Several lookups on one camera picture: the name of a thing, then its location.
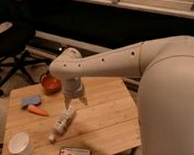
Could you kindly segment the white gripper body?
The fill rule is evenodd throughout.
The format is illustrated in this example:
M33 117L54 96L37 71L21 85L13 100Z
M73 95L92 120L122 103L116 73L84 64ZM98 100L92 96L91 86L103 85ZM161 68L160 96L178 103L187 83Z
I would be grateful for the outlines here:
M79 77L64 80L62 91L67 99L76 99L85 94L83 82Z

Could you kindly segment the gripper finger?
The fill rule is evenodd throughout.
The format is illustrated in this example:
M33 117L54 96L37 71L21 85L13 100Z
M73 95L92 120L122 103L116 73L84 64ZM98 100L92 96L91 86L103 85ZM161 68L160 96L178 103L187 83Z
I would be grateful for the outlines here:
M70 103L71 103L71 99L67 99L67 98L66 98L66 99L64 100L64 104L65 104L65 108L66 108L66 109L69 109Z
M80 101L84 104L84 105L88 105L88 102L87 102L87 98L85 96L81 96L80 97Z

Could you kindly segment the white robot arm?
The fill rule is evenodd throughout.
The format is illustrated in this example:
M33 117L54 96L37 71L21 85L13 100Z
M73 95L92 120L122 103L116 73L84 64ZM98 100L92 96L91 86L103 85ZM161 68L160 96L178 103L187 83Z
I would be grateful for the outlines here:
M50 64L74 98L82 77L137 77L143 155L194 155L194 36L146 40L83 58L67 48Z

